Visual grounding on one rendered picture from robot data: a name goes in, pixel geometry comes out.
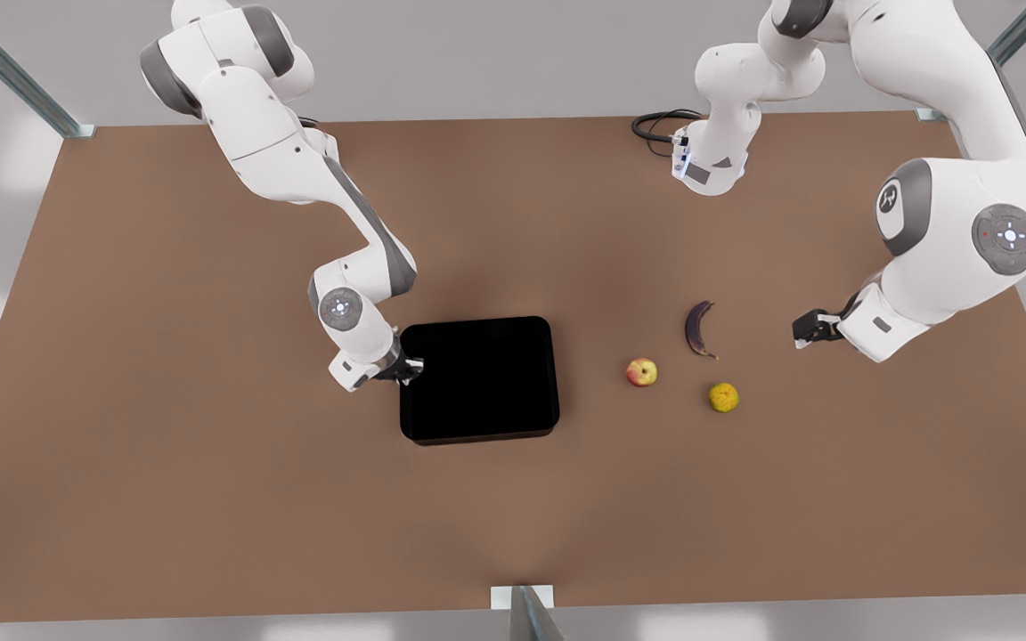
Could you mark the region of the silver frame post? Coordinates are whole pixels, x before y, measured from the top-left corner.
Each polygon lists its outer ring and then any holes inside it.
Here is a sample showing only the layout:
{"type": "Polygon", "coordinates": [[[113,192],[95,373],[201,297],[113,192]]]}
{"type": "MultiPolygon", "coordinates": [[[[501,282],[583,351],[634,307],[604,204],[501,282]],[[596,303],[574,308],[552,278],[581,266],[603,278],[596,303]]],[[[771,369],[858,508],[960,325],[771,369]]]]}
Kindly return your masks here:
{"type": "Polygon", "coordinates": [[[987,45],[987,53],[998,65],[1005,65],[1026,45],[1026,0],[954,0],[954,4],[977,23],[999,27],[987,45]]]}
{"type": "Polygon", "coordinates": [[[96,134],[96,126],[78,122],[1,47],[0,81],[62,138],[90,139],[96,134]]]}
{"type": "Polygon", "coordinates": [[[509,641],[566,641],[553,620],[552,584],[491,587],[490,608],[509,610],[509,641]]]}

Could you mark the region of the black square tray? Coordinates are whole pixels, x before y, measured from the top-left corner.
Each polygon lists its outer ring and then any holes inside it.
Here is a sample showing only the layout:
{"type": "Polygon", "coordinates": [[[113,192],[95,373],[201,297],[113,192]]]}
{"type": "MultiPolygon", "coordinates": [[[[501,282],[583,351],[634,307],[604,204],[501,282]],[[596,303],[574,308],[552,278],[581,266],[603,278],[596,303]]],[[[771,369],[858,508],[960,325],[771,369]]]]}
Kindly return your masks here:
{"type": "Polygon", "coordinates": [[[424,370],[400,388],[400,430],[423,446],[512,441],[559,420],[552,329],[525,316],[427,323],[403,330],[424,370]]]}

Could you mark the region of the dark overripe banana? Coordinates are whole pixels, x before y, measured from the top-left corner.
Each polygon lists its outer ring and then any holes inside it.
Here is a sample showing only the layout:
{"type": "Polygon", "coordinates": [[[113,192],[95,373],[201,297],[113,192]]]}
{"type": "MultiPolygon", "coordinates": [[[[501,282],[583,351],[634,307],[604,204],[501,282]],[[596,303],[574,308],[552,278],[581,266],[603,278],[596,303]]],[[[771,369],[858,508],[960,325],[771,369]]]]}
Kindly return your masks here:
{"type": "Polygon", "coordinates": [[[705,314],[713,308],[713,301],[702,301],[702,303],[693,305],[687,320],[685,320],[685,337],[693,353],[718,360],[717,354],[710,352],[705,345],[704,337],[702,337],[702,320],[705,314]]]}

